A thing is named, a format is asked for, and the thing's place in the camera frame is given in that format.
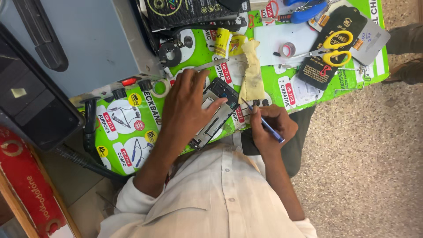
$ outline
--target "black hose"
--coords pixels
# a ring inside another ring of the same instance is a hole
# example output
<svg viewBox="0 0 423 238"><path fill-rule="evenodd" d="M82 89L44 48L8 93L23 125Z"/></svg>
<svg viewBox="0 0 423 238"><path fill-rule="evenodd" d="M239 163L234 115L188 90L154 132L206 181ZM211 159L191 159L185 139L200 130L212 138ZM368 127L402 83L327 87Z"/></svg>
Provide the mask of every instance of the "black hose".
<svg viewBox="0 0 423 238"><path fill-rule="evenodd" d="M85 124L84 132L87 134L92 134L96 131L96 112L97 112L97 99L92 98L88 101L85 101Z"/></svg>
<svg viewBox="0 0 423 238"><path fill-rule="evenodd" d="M82 144L84 150L99 164L103 164L96 149L97 98L85 101L85 120Z"/></svg>
<svg viewBox="0 0 423 238"><path fill-rule="evenodd" d="M93 162L91 159L83 156L82 154L73 150L72 148L68 147L65 144L59 145L55 149L55 152L63 156L64 158L82 166L83 168L89 169L110 180L120 182L120 183L126 183L128 179L130 178L130 176L122 176L111 170L106 169L105 167L99 165L98 163Z"/></svg>

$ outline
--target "terrazzo floor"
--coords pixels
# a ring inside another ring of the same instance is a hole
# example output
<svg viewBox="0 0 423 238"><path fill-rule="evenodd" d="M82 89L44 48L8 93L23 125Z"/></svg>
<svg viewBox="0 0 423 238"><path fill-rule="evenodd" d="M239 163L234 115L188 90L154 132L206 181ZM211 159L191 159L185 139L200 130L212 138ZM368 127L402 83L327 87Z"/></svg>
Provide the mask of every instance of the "terrazzo floor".
<svg viewBox="0 0 423 238"><path fill-rule="evenodd" d="M383 0L387 29L417 22L417 1ZM404 83L317 106L292 182L320 238L423 237L422 108L423 85Z"/></svg>

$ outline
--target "screen protector package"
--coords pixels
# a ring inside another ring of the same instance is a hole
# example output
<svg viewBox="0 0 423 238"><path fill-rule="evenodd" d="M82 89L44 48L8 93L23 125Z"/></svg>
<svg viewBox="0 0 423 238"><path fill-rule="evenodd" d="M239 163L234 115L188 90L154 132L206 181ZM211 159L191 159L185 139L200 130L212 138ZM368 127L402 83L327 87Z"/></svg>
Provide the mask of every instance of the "screen protector package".
<svg viewBox="0 0 423 238"><path fill-rule="evenodd" d="M229 10L215 0L145 0L145 2L153 31L206 22L250 10L249 0L242 2L237 12Z"/></svg>
<svg viewBox="0 0 423 238"><path fill-rule="evenodd" d="M339 48L339 51L348 51L357 41L366 23L367 18L362 16L357 8L341 6L330 15L329 21L323 27L310 51L319 49L326 38L340 30L347 30L353 35L351 44ZM336 42L332 42L332 44L344 43L347 41L347 37L345 34L339 34L333 38ZM335 64L340 64L344 58L345 54L342 54L332 58L331 61ZM321 57L308 57L298 71L298 78L320 90L326 90L337 70L338 67L330 67Z"/></svg>

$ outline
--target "phone display assembly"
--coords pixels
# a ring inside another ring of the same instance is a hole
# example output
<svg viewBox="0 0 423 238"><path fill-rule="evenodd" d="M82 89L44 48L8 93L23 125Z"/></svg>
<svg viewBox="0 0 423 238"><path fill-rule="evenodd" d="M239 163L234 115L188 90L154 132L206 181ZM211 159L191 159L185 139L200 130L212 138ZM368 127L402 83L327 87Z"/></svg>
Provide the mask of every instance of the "phone display assembly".
<svg viewBox="0 0 423 238"><path fill-rule="evenodd" d="M225 81L217 77L203 92L202 108L208 108L212 102L221 97L226 97L228 101L219 107L210 122L192 138L189 145L193 149L202 150L239 106L239 94Z"/></svg>

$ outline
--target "blue pliers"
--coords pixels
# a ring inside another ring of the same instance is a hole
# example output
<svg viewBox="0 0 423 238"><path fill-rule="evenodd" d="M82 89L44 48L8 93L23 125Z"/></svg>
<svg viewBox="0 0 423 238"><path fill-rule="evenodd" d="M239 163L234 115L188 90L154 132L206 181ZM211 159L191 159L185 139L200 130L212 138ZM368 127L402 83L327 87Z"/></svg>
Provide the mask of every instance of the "blue pliers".
<svg viewBox="0 0 423 238"><path fill-rule="evenodd" d="M323 1L284 0L283 3L286 6L291 6L294 3L305 3L303 6L295 9L291 15L291 23L298 24L298 23L303 23L312 19L321 11L325 10L329 6L329 4L332 4L337 1L339 0L323 0Z"/></svg>

